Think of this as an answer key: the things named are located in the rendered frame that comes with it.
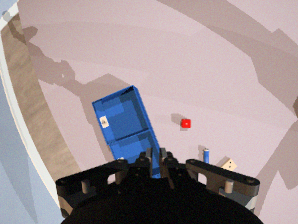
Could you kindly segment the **blue rack of bins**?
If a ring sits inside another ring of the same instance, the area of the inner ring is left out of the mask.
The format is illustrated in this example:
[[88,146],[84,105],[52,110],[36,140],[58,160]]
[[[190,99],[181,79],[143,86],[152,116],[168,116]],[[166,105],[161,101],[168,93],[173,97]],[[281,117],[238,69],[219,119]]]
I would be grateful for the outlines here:
[[92,102],[92,106],[114,159],[134,163],[140,152],[153,148],[152,178],[160,178],[160,146],[138,89],[131,85]]

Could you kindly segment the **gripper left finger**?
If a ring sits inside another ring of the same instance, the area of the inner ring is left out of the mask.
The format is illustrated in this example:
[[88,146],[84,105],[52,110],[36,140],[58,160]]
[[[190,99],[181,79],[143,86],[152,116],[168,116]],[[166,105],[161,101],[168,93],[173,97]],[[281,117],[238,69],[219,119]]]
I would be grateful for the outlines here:
[[[152,148],[141,152],[135,163],[117,159],[106,164],[75,173],[56,180],[56,190],[63,218],[81,201],[118,185],[118,194],[145,190],[147,177],[152,177]],[[149,163],[138,164],[138,163]],[[130,166],[131,165],[131,166]],[[109,184],[108,177],[115,173],[115,181]]]

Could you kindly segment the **blue battery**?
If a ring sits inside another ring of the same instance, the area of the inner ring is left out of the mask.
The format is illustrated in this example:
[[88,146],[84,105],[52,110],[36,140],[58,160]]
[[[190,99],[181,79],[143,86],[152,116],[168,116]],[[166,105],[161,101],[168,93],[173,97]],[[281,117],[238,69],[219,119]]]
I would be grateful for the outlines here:
[[209,163],[209,149],[204,149],[204,162]]

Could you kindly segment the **cream domino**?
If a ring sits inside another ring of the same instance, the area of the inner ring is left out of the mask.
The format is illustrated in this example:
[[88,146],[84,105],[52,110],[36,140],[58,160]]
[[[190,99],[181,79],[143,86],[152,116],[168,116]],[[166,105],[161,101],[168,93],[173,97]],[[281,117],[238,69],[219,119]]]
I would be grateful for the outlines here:
[[227,170],[233,171],[237,166],[236,164],[229,158],[225,161],[221,166],[221,168],[225,168]]

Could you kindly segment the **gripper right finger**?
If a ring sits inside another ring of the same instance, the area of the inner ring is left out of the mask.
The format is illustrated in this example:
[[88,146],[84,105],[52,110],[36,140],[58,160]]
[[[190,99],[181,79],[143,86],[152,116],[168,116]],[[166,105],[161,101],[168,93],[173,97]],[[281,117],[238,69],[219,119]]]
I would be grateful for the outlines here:
[[[159,148],[159,167],[160,178],[168,177],[171,189],[200,191],[200,185],[237,201],[254,213],[260,187],[260,181],[256,178],[196,159],[179,163],[165,148]],[[198,181],[199,173],[206,177],[206,185]]]

